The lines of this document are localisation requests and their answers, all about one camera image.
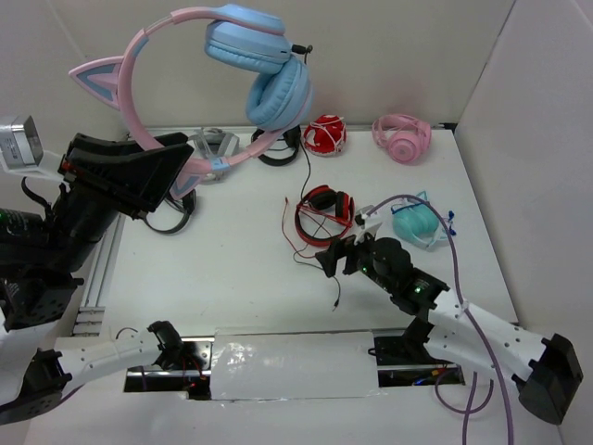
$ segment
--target red headphones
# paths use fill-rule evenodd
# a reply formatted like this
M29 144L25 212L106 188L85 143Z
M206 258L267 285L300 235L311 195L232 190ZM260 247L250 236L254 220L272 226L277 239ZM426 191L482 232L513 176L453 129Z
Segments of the red headphones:
M347 139L344 119L324 114L309 124L303 134L305 147L318 156L340 153Z
M324 212L324 210L328 210L331 207L335 207L335 216ZM327 219L343 225L344 230L339 235L330 236L327 238L318 238L313 235L309 235L307 232L305 232L300 222L301 211L323 215ZM328 185L320 185L303 196L301 201L296 206L296 232L307 244L310 244L316 248L326 248L332 243L334 239L341 238L347 233L348 230L350 230L354 220L354 212L354 199L352 199L350 195L344 192L335 192Z

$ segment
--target cable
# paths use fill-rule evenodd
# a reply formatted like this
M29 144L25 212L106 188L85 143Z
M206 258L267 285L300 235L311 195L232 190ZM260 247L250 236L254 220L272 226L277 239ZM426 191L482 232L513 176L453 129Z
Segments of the cable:
M169 204L169 207L175 209L183 214L181 220L171 229L156 229L153 227L150 222L148 222L148 215L146 215L142 221L151 229L153 232L157 232L161 235L175 235L182 231L182 229L189 223L189 220L196 209L196 191L195 189L190 192L189 195L186 195L182 198L181 201L175 201L170 197L165 198L165 202Z
M393 210L393 207L395 206L395 204L394 204L394 206L391 206L391 214L392 215L395 215L396 213L400 213L402 210L405 210L405 209L413 209L414 207L418 207L418 206L421 206L421 205L422 204L411 204L409 206L404 206L404 207L400 207L399 209Z
M467 398L467 406L465 407L465 414L463 415L463 429L461 436L461 444L467 445L467 432L470 422L470 412L472 410L473 397L475 397L475 391L478 388L478 374L473 373L472 377L472 389L470 389L470 397Z
M136 334L138 334L138 330L134 329L133 327L122 327L118 333L115 335L115 339L117 340L118 338L120 338L120 335L123 331L133 331ZM142 391L147 392L148 391L148 385L146 382L146 374L145 374L145 368L143 366L140 366L140 375L142 376Z
M453 276L455 279L455 291L457 292L457 298L460 302L460 306L463 307L464 298L463 298L463 295L461 294L460 266L459 266L459 260L457 258L457 250L455 249L455 242L453 241L453 236L451 235L450 231L447 228L447 223L445 222L445 220L443 220L443 217L438 213L438 211L436 211L436 209L428 201L425 201L424 199L422 199L420 197L416 197L414 195L395 195L395 196L389 197L388 199L383 200L382 202L380 202L379 204L374 206L372 209L370 209L369 211L366 212L365 216L368 217L372 213L378 211L385 204L388 204L389 202L391 202L393 200L402 199L402 198L411 199L413 201L424 204L428 209L431 210L431 212L436 216L438 221L441 223L441 225L445 229L445 233L447 234L448 243L451 246L451 256L453 257ZM469 308L467 308L465 310L465 314L467 315L468 319L472 323L473 328L477 332L478 336L482 340L482 343L484 343L484 346L486 347L486 350L488 352L488 356L490 357L490 360L494 364L494 370L497 374L497 380L498 380L498 383L500 384L500 392L502 393L502 399L504 401L504 409L505 409L505 415L506 415L506 420L507 420L507 443L509 445L513 445L514 444L514 427L512 424L511 400L509 398L509 391L507 390L506 384L504 382L504 376L502 375L502 370L500 369L500 363L498 362L498 358L497 358L496 354L494 353L494 350L492 349L492 345L490 345L490 342L488 341L488 338L486 337L484 330L482 329L480 324L477 323L477 321L473 317Z
M300 147L303 149L303 152L305 153L305 158L307 158L307 167L309 169L309 172L307 173L307 179L305 180L303 187L300 189L300 200L302 201L303 197L305 197L305 187L307 186L309 179L311 179L311 159L309 158L309 153L307 153L307 150L305 149L305 146L303 145L302 139L300 140Z
M467 413L467 410L460 410L459 408L455 408L453 405L451 405L445 399L443 399L443 396L441 395L440 390L439 390L439 386L441 385L441 382L443 381L443 378L445 378L445 376L450 375L450 374L452 374L452 373L454 373L456 371L457 371L457 369L450 369L450 370L446 371L445 373L441 374L438 377L438 379L436 380L436 383L435 383L435 394L436 394L436 398L438 399L438 401L440 401L443 405L445 405L453 413L466 414ZM470 410L470 414L476 414L476 413L479 413L482 410L484 410L484 408L490 402L490 399L492 399L492 395L493 394L494 394L494 381L493 380L490 380L490 388L488 388L488 395L486 396L486 399L484 400L484 402L480 406L478 406L477 408L473 408L472 410Z
M22 178L22 181L20 181L20 188L28 199L36 202L37 204L39 204L41 207L44 208L45 218L47 219L48 222L51 222L53 219L53 214L54 214L52 211L51 204L49 202L47 202L47 200L44 197L40 197L39 195L37 195L35 192L33 192L27 186L27 177L26 176L24 178Z
M319 227L317 228L317 230L315 231L313 236L315 236L323 228L325 221L326 221L326 219L324 219L323 222L321 222L321 223L316 222L319 225ZM314 256L313 257L303 257L302 255L300 255L300 252L302 252L303 250L305 250L308 247L309 247L309 244L306 244L305 247L303 247L301 250L295 250L295 253L293 253L293 261L296 264L314 267L315 269L323 271L323 268L316 264L311 264L310 262L304 262L304 261L297 260L297 255L299 255L302 258L314 258ZM335 299L335 302L334 302L334 308L332 309L332 312L333 312L337 309L337 307L340 304L340 297L342 297L342 285L340 285L340 282L337 279L337 277L333 276L332 278L335 280L335 283L337 284L337 298Z

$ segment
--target black and red headphones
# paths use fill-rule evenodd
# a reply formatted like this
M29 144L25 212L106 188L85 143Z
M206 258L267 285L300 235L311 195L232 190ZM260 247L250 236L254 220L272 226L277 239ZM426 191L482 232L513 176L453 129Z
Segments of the black and red headphones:
M326 213L325 210L335 207L334 215ZM335 192L328 185L320 185L308 192L296 206L295 228L298 235L307 244L316 248L326 248L336 238L344 236L352 227L354 221L354 199L344 192ZM314 213L322 215L344 226L344 230L339 235L318 238L310 235L303 229L300 221L301 212Z

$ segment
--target white wall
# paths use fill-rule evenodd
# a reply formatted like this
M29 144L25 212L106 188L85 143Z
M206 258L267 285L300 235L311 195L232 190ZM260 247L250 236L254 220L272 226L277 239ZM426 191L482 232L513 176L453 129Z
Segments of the white wall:
M584 367L568 445L593 435L591 19L587 0L518 0L457 132L520 319Z
M45 2L5 0L0 9L0 116L31 114L46 149L64 153L77 132L113 138L123 134L117 113L80 94L68 70L81 63ZM36 183L52 198L57 190ZM0 207L40 213L25 198L19 178L0 171ZM24 442L28 422L0 426L0 442Z
M135 33L188 0L54 0L89 57L118 56ZM223 5L225 0L206 4ZM458 121L512 0L247 0L314 45L311 117L369 123L388 111ZM244 124L255 74L206 56L207 23L164 30L138 59L134 97L149 125Z

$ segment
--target cat ear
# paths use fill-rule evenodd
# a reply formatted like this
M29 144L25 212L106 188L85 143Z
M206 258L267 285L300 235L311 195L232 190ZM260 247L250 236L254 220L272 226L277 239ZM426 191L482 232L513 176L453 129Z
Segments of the cat ear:
M120 109L118 103L118 76L123 56L100 58L69 72L69 76L101 102Z

